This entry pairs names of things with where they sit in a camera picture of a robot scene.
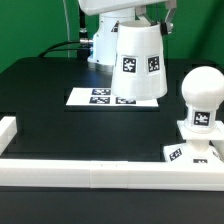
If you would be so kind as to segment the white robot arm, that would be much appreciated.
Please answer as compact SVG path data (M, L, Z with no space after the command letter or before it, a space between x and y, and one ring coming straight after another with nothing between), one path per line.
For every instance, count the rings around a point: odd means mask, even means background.
M146 15L146 6L164 2L168 10L164 20L152 21ZM91 16L99 16L99 28L93 35L93 47L88 57L90 68L112 72L118 36L118 25L135 18L151 25L160 25L161 35L172 32L172 18L177 8L176 0L78 0L81 10Z

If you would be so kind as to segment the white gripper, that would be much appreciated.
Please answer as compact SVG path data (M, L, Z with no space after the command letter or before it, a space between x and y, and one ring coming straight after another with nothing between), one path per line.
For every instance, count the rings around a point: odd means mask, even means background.
M165 0L78 0L79 6L87 15L97 15L116 10L135 8L136 16L145 23L151 23L147 15L146 5L164 2ZM162 35L172 33L174 27L172 19L177 8L177 0L166 0L167 15L160 22L160 30Z

